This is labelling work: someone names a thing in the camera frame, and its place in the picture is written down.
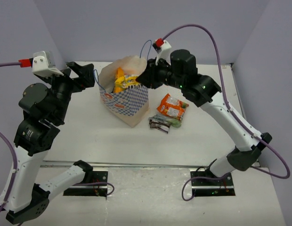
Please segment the small yellow snack packet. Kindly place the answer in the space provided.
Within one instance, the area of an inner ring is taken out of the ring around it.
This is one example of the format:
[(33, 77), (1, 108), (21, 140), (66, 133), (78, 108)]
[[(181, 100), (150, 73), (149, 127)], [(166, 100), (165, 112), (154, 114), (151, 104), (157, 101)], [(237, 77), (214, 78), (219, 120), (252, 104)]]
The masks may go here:
[(123, 81), (123, 87), (126, 89), (128, 85), (140, 84), (136, 81), (137, 76), (135, 75), (124, 75), (125, 79)]

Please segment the blue checkered paper bag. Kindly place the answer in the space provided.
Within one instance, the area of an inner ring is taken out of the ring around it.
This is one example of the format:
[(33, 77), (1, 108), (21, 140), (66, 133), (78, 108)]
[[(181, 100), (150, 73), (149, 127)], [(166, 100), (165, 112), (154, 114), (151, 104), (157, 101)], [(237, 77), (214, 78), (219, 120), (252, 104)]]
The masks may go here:
[(113, 93), (115, 74), (120, 67), (124, 75), (139, 76), (146, 68), (146, 60), (142, 54), (126, 56), (103, 67), (101, 72), (94, 69), (95, 82), (99, 88), (100, 100), (103, 105), (117, 118), (135, 127), (149, 111), (149, 92), (143, 86), (139, 89), (125, 89)]

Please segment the orange fruit candy bag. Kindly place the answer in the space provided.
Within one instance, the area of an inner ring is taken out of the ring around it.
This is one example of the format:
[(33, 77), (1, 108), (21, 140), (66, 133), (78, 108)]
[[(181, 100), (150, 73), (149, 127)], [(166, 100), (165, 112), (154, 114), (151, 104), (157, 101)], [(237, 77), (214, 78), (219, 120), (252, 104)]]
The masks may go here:
[(188, 107), (189, 104), (167, 94), (156, 109), (164, 116), (182, 121)]

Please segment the brown chocolate bar wrapper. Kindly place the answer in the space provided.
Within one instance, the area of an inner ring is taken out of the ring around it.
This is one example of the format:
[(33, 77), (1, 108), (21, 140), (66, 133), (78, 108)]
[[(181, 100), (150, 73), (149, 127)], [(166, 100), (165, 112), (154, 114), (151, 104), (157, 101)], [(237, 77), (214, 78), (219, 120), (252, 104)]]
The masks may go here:
[(157, 130), (160, 130), (160, 131), (168, 134), (169, 130), (170, 130), (170, 124), (166, 123), (166, 122), (150, 120), (149, 121), (149, 128), (150, 129), (157, 129)]

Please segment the grey snack wrapper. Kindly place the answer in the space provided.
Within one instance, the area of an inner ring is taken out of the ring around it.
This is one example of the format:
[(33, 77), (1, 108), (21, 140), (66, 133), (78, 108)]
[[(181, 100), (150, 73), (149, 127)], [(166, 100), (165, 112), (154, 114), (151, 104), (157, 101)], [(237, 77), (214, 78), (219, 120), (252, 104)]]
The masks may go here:
[(161, 121), (161, 122), (167, 122), (174, 128), (180, 128), (182, 125), (181, 121), (179, 121), (175, 118), (170, 118), (170, 117), (164, 116), (162, 114), (156, 114), (152, 117), (149, 117), (148, 119), (149, 120), (157, 120), (157, 121)]

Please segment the purple snack packet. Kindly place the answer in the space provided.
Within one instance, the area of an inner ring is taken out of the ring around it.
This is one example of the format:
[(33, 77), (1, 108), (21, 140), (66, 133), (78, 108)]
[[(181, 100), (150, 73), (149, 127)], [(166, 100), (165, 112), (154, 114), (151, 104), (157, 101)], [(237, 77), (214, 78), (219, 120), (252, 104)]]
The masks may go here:
[(142, 84), (132, 84), (132, 85), (128, 85), (128, 86), (126, 87), (126, 89), (139, 89), (139, 88), (141, 88), (141, 87), (143, 87)]

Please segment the yellow orange snack bag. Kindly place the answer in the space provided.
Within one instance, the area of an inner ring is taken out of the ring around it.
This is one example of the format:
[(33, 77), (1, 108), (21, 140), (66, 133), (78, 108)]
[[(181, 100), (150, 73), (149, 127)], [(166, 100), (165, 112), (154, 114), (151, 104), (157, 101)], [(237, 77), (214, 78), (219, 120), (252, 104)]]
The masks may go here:
[(113, 93), (119, 93), (125, 90), (125, 88), (123, 87), (124, 79), (124, 71), (122, 68), (119, 67), (115, 74)]

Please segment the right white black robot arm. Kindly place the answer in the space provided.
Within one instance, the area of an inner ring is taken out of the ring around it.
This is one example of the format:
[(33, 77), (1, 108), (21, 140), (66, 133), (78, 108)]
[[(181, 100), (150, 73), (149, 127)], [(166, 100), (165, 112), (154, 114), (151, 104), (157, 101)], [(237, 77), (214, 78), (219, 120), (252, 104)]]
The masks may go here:
[(236, 109), (227, 108), (221, 87), (208, 75), (198, 73), (196, 58), (188, 50), (175, 50), (171, 62), (164, 59), (149, 59), (144, 72), (137, 81), (149, 89), (165, 84), (181, 90), (183, 96), (208, 113), (230, 136), (235, 147), (227, 155), (216, 159), (205, 173), (207, 183), (217, 184), (222, 176), (234, 170), (246, 171), (260, 157), (272, 136), (253, 128), (241, 115), (232, 115)]

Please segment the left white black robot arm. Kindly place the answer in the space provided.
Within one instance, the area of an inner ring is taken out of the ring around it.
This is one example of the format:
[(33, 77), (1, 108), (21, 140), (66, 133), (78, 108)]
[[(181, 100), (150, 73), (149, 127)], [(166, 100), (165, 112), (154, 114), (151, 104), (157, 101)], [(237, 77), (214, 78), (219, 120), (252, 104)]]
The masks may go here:
[(84, 161), (76, 161), (67, 171), (37, 184), (40, 166), (64, 124), (73, 93), (95, 85), (94, 66), (69, 62), (60, 75), (41, 78), (29, 85), (19, 106), (24, 119), (19, 124), (14, 143), (8, 181), (0, 195), (0, 212), (7, 212), (6, 220), (14, 225), (39, 217), (57, 195), (76, 184), (88, 185), (93, 168)]

